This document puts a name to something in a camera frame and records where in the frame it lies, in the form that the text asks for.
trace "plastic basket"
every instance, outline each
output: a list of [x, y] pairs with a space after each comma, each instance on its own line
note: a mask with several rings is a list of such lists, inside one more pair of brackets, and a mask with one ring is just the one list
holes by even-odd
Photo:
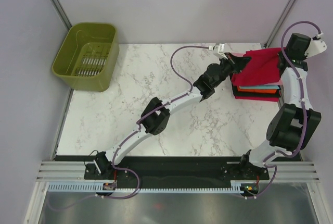
[[116, 28], [79, 23], [68, 32], [52, 65], [53, 73], [75, 90], [106, 90], [119, 54]]

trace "red cloth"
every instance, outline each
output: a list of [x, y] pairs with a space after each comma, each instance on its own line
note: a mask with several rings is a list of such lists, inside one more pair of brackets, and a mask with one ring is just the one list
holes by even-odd
[[264, 85], [280, 80], [277, 68], [280, 48], [267, 48], [258, 51], [246, 51], [244, 57], [250, 56], [251, 60], [240, 74], [234, 74], [231, 82], [235, 86]]
[[254, 96], [235, 96], [236, 99], [246, 99], [254, 101], [267, 101], [267, 102], [278, 102], [279, 98], [276, 97], [254, 97]]

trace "marble tabletop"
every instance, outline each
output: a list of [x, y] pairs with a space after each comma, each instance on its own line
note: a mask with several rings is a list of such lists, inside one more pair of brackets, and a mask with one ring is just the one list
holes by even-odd
[[[188, 89], [170, 67], [171, 54], [184, 45], [120, 45], [109, 89], [73, 92], [57, 155], [88, 155], [111, 148], [136, 128], [153, 97], [163, 99]], [[260, 48], [259, 43], [235, 43], [226, 44], [225, 51]], [[218, 62], [206, 49], [183, 49], [174, 57], [176, 70], [192, 82]], [[277, 111], [277, 103], [235, 99], [226, 79], [209, 99], [172, 115], [160, 135], [143, 141], [129, 155], [242, 155], [265, 140]]]

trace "gray floor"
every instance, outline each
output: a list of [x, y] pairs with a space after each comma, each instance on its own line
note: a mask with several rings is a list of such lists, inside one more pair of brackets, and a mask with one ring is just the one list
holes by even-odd
[[[85, 193], [48, 193], [53, 207], [64, 207]], [[318, 223], [305, 184], [274, 184], [261, 198], [243, 200], [227, 194], [149, 194], [129, 200], [90, 198], [53, 212], [45, 208], [46, 224], [63, 223]]]

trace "white wall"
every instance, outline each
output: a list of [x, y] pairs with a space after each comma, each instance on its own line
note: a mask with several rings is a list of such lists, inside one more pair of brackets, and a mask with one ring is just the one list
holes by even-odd
[[[314, 110], [322, 113], [319, 124], [309, 144], [305, 148], [306, 159], [315, 163], [316, 169], [326, 189], [327, 200], [333, 209], [333, 8], [332, 0], [297, 0], [294, 8], [276, 37], [273, 47], [280, 45], [283, 31], [292, 23], [309, 20], [319, 25], [324, 32], [327, 44], [325, 53], [309, 59], [308, 93]], [[296, 26], [291, 32], [314, 36], [312, 26]]]
[[0, 5], [0, 223], [19, 224], [69, 91], [50, 69], [66, 29], [49, 0]]
[[121, 43], [265, 42], [288, 0], [60, 0], [72, 24], [113, 23]]

